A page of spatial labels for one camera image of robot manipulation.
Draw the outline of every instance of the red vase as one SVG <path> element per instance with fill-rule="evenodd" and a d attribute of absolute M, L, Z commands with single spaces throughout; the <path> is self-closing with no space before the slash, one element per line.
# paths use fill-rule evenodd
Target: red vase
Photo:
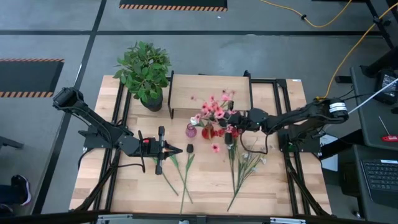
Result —
<path fill-rule="evenodd" d="M 214 127 L 211 124 L 206 124 L 206 126 L 202 129 L 201 135 L 204 139 L 213 138 L 215 135 Z"/>

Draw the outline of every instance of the wooden table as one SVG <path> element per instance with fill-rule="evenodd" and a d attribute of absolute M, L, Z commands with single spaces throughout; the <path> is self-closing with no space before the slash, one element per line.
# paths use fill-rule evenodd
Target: wooden table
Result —
<path fill-rule="evenodd" d="M 119 81 L 112 76 L 104 76 L 99 91 L 95 111 L 104 119 L 110 121 L 114 102 L 118 92 Z M 300 80 L 287 80 L 289 98 L 292 109 L 306 104 L 302 83 Z M 273 87 L 270 84 L 252 84 L 253 102 L 255 108 L 260 108 L 269 114 L 276 114 Z M 127 124 L 130 130 L 137 134 L 140 129 L 144 137 L 156 136 L 158 127 L 165 126 L 166 140 L 181 149 L 188 143 L 195 147 L 195 160 L 189 170 L 187 188 L 192 196 L 193 204 L 185 197 L 184 214 L 207 215 L 258 215 L 258 216 L 291 216 L 292 209 L 289 199 L 287 176 L 282 153 L 279 151 L 277 135 L 269 137 L 269 153 L 265 156 L 267 163 L 257 166 L 258 172 L 253 173 L 242 186 L 229 212 L 227 207 L 233 197 L 231 171 L 225 148 L 215 154 L 210 149 L 210 142 L 202 138 L 198 128 L 195 138 L 189 139 L 185 135 L 185 128 L 189 117 L 195 113 L 176 111 L 171 120 L 167 108 L 168 88 L 164 88 L 163 107 L 153 113 L 144 108 L 139 100 L 132 99 Z M 246 132 L 243 141 L 251 145 L 258 138 L 254 149 L 264 146 L 265 134 Z M 221 138 L 214 142 L 223 145 Z M 87 154 L 81 162 L 76 180 L 70 208 L 76 208 L 88 196 L 100 176 L 104 149 L 96 149 Z M 315 200 L 322 208 L 331 213 L 329 199 L 326 193 L 320 162 L 310 153 L 301 153 L 305 183 Z M 177 155 L 182 172 L 185 170 L 187 153 Z M 120 164 L 140 162 L 139 158 L 128 157 L 122 153 Z M 161 175 L 155 175 L 155 164 L 152 159 L 145 159 L 147 172 L 142 173 L 139 167 L 123 167 L 118 170 L 116 185 L 111 207 L 112 212 L 123 213 L 168 213 L 178 214 L 182 199 L 183 184 L 172 161 L 167 159 L 163 163 L 163 171 L 175 187 L 176 196 Z M 300 191 L 297 186 L 296 196 L 299 212 L 303 213 Z M 106 192 L 104 190 L 100 208 L 104 208 Z"/>

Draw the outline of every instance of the white flower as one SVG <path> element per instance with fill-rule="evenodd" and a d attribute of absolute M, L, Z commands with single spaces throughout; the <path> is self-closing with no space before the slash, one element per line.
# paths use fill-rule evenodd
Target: white flower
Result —
<path fill-rule="evenodd" d="M 192 118 L 191 118 L 191 124 L 192 124 L 192 125 L 195 126 L 195 125 L 197 125 L 198 123 L 199 123 L 199 121 L 198 121 L 195 117 L 192 117 Z"/>
<path fill-rule="evenodd" d="M 263 158 L 263 157 L 261 157 L 260 160 L 261 160 L 261 162 L 262 162 L 264 165 L 267 163 L 267 159 L 265 159 L 265 158 Z"/>

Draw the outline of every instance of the gray floor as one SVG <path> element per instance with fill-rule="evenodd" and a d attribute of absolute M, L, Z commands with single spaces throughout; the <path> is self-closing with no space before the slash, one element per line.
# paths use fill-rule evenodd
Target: gray floor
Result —
<path fill-rule="evenodd" d="M 0 30 L 91 30 L 100 2 L 3 0 Z M 279 2 L 308 14 L 316 24 L 329 21 L 345 5 L 311 0 Z M 378 13 L 387 9 L 384 1 L 374 4 Z M 132 11 L 119 9 L 118 0 L 108 0 L 99 30 L 315 30 L 293 12 L 258 0 L 229 0 L 228 7 L 225 13 Z M 366 6 L 354 3 L 324 30 L 366 30 L 371 24 Z M 397 42 L 396 24 L 388 30 Z M 88 35 L 0 35 L 0 58 L 64 58 L 58 91 L 73 86 L 88 38 Z M 335 68 L 358 39 L 357 36 L 97 35 L 80 90 L 93 108 L 102 76 L 113 74 L 116 58 L 135 41 L 143 40 L 167 49 L 172 70 L 178 73 L 240 76 L 249 70 L 256 78 L 298 78 L 303 81 L 307 101 L 311 101 L 325 93 Z M 349 75 L 350 67 L 371 63 L 387 50 L 382 38 L 368 37 L 339 74 Z M 349 90 L 349 85 L 333 84 L 330 96 L 340 96 Z M 14 174 L 22 174 L 31 181 L 32 193 L 37 195 L 62 118 L 62 113 L 51 104 L 51 99 L 0 98 L 0 135 L 25 143 L 20 151 L 1 149 L 0 184 L 8 183 Z M 353 108 L 354 101 L 348 105 Z M 77 131 L 84 128 L 75 119 L 70 122 L 43 213 L 68 210 L 83 145 Z M 358 116 L 354 114 L 347 123 L 332 126 L 328 131 L 343 136 L 358 128 Z M 356 206 L 352 198 L 342 195 L 333 184 L 328 184 L 327 189 L 332 212 L 338 217 L 354 218 L 349 211 Z M 18 209 L 18 214 L 29 214 L 33 204 Z"/>

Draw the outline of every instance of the wooden tabletop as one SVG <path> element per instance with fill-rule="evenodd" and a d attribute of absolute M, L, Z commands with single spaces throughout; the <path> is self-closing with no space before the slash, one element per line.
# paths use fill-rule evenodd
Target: wooden tabletop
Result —
<path fill-rule="evenodd" d="M 173 75 L 170 107 L 173 109 L 197 109 L 202 105 L 200 99 L 208 100 L 211 95 L 221 96 L 223 90 L 234 90 L 234 109 L 251 109 L 248 77 L 229 77 L 218 75 Z M 199 100 L 187 100 L 194 96 Z"/>
<path fill-rule="evenodd" d="M 119 81 L 112 76 L 104 76 L 95 111 L 104 119 L 110 121 L 113 113 L 114 102 L 118 92 Z M 289 98 L 292 109 L 306 104 L 303 87 L 300 80 L 287 80 Z M 269 114 L 276 114 L 275 99 L 272 85 L 252 84 L 253 103 L 255 108 L 260 108 Z M 207 215 L 275 215 L 291 216 L 292 209 L 287 185 L 287 176 L 282 153 L 279 151 L 276 134 L 268 139 L 269 153 L 265 156 L 266 164 L 259 164 L 257 172 L 253 173 L 243 184 L 237 199 L 231 209 L 227 207 L 233 197 L 231 171 L 225 148 L 215 154 L 210 149 L 210 142 L 198 134 L 193 139 L 187 138 L 185 128 L 189 117 L 195 114 L 176 110 L 174 119 L 171 120 L 167 109 L 168 88 L 164 88 L 163 107 L 159 112 L 153 113 L 144 108 L 139 100 L 132 99 L 128 115 L 129 129 L 137 134 L 142 131 L 144 137 L 157 137 L 158 127 L 165 126 L 165 139 L 172 145 L 181 149 L 187 144 L 193 144 L 196 154 L 195 160 L 188 173 L 187 188 L 192 196 L 193 204 L 185 197 L 184 214 Z M 251 145 L 257 139 L 255 149 L 264 146 L 265 135 L 261 132 L 246 132 L 243 141 Z M 213 142 L 223 145 L 221 138 Z M 301 153 L 302 167 L 305 183 L 315 200 L 328 213 L 331 212 L 329 199 L 323 180 L 320 162 L 310 153 Z M 76 180 L 70 208 L 76 208 L 88 196 L 98 181 L 104 149 L 96 149 L 87 154 L 81 162 L 80 171 Z M 187 153 L 184 151 L 177 155 L 181 171 L 185 172 Z M 139 158 L 128 157 L 122 153 L 120 164 L 140 162 Z M 176 196 L 161 175 L 155 175 L 155 164 L 150 158 L 145 158 L 147 172 L 142 173 L 140 167 L 123 167 L 118 170 L 113 196 L 112 212 L 124 213 L 170 213 L 178 214 L 182 199 L 183 184 L 172 161 L 167 159 L 163 163 L 163 171 L 175 187 L 179 196 Z M 300 191 L 297 186 L 296 196 L 298 208 L 303 213 Z M 104 191 L 100 208 L 104 208 L 106 200 Z"/>

